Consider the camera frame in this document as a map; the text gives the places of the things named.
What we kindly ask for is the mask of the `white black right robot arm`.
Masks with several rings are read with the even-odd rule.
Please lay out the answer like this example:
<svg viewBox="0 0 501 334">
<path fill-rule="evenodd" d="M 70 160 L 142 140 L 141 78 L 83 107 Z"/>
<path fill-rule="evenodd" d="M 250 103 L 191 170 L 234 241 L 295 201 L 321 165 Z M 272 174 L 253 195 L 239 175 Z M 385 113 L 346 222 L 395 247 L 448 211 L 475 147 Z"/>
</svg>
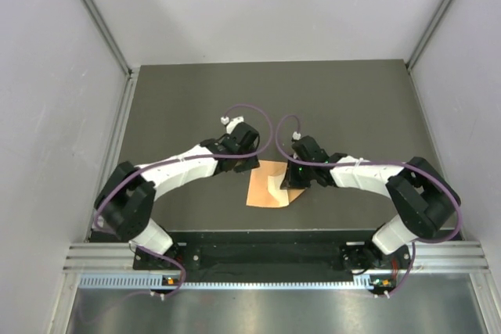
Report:
<svg viewBox="0 0 501 334">
<path fill-rule="evenodd" d="M 332 155 L 311 136 L 294 132 L 282 189 L 358 189 L 392 201 L 396 216 L 361 246 L 346 247 L 341 259 L 350 271 L 383 268 L 408 242 L 431 241 L 460 207 L 457 193 L 422 157 L 404 164 L 375 164 L 345 153 Z"/>
</svg>

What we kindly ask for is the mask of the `cream paper letter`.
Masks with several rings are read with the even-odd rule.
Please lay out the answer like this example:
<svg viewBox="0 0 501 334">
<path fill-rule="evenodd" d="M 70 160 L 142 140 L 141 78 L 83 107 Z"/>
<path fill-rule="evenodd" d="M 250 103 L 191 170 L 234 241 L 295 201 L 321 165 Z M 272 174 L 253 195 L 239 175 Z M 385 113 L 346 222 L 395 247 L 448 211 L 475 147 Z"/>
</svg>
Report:
<svg viewBox="0 0 501 334">
<path fill-rule="evenodd" d="M 271 197 L 277 202 L 276 207 L 287 207 L 290 203 L 289 190 L 282 188 L 285 174 L 269 175 L 267 189 Z"/>
</svg>

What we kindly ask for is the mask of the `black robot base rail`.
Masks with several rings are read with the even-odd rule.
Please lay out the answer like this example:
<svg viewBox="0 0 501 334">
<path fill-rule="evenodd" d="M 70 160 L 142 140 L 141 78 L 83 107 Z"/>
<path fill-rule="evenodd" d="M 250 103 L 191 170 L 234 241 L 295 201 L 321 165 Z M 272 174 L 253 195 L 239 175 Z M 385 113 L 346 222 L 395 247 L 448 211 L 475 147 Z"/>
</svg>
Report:
<svg viewBox="0 0 501 334">
<path fill-rule="evenodd" d="M 409 248 L 403 246 L 389 256 L 367 249 L 363 242 L 262 242 L 262 243 L 181 243 L 164 255 L 188 271 L 202 271 L 223 265 L 323 266 L 332 271 L 406 269 L 411 261 Z"/>
</svg>

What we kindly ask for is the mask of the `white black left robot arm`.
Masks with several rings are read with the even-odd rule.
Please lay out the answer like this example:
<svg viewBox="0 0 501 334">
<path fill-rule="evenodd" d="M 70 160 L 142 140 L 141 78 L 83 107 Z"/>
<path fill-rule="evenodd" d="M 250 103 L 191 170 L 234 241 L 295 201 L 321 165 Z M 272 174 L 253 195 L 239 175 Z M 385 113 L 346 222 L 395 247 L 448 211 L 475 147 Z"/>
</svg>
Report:
<svg viewBox="0 0 501 334">
<path fill-rule="evenodd" d="M 152 262 L 159 268 L 170 268 L 177 261 L 177 246 L 151 218 L 155 200 L 201 178 L 258 167 L 257 156 L 242 155 L 256 152 L 259 142 L 258 131 L 239 117 L 220 138 L 204 140 L 178 156 L 138 166 L 120 163 L 97 195 L 94 207 L 103 208 L 100 216 L 104 224 L 120 241 L 150 250 Z"/>
</svg>

